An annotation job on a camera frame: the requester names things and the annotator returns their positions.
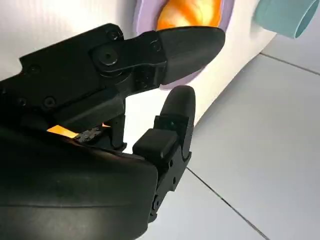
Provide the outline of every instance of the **teal cylinder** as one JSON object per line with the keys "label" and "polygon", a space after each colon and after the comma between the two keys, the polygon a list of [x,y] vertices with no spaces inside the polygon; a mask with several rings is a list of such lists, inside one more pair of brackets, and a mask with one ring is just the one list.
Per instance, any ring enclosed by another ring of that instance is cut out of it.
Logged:
{"label": "teal cylinder", "polygon": [[260,0],[254,21],[272,32],[296,39],[314,17],[320,0]]}

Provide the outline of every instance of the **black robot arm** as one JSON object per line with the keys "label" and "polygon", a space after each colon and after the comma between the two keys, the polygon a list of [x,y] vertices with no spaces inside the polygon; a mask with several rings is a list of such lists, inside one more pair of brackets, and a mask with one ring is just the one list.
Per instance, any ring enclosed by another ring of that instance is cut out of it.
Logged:
{"label": "black robot arm", "polygon": [[[224,42],[211,27],[124,40],[106,24],[22,57],[0,81],[0,239],[141,236],[190,161],[196,97],[174,88],[125,154],[126,97],[198,71]],[[47,131],[56,125],[78,135]]]}

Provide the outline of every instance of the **screw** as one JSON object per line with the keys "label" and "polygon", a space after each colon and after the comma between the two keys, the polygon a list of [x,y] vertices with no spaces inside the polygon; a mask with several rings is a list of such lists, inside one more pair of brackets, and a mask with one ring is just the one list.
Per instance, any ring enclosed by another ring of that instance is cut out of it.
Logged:
{"label": "screw", "polygon": [[115,41],[119,38],[119,33],[117,31],[108,32],[108,38],[112,41]]}
{"label": "screw", "polygon": [[112,66],[117,63],[118,55],[112,48],[108,48],[99,53],[99,60],[106,66]]}
{"label": "screw", "polygon": [[151,48],[155,51],[155,52],[159,52],[161,50],[161,45],[159,43],[159,41],[154,41],[151,43]]}
{"label": "screw", "polygon": [[51,109],[56,105],[56,100],[52,96],[48,96],[44,99],[43,105],[46,108]]}
{"label": "screw", "polygon": [[160,205],[160,200],[159,200],[159,197],[156,196],[153,200],[152,209],[157,210],[159,208],[159,205]]}
{"label": "screw", "polygon": [[17,99],[17,104],[20,107],[24,107],[24,106],[27,105],[27,99],[25,99],[23,97],[20,97],[20,98]]}
{"label": "screw", "polygon": [[39,74],[39,73],[41,72],[41,68],[40,68],[40,66],[38,66],[38,65],[31,65],[31,66],[28,68],[27,72],[28,72],[29,74]]}

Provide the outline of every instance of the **white surface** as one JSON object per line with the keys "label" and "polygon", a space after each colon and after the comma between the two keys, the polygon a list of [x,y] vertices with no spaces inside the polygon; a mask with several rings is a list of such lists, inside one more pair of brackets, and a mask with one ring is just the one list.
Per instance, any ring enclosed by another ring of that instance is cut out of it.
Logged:
{"label": "white surface", "polygon": [[320,9],[298,39],[277,35],[264,54],[320,74]]}
{"label": "white surface", "polygon": [[186,171],[157,220],[140,240],[264,240],[219,197]]}
{"label": "white surface", "polygon": [[320,76],[258,56],[196,128],[189,167],[271,240],[317,240]]}
{"label": "white surface", "polygon": [[[252,23],[258,2],[235,0],[223,50],[190,84],[197,94],[196,121],[242,67],[275,36]],[[105,23],[118,24],[125,37],[131,37],[135,3],[134,0],[2,1],[0,79],[19,73],[19,57]],[[129,146],[152,126],[167,95],[168,91],[157,89],[128,99],[125,138]]]}

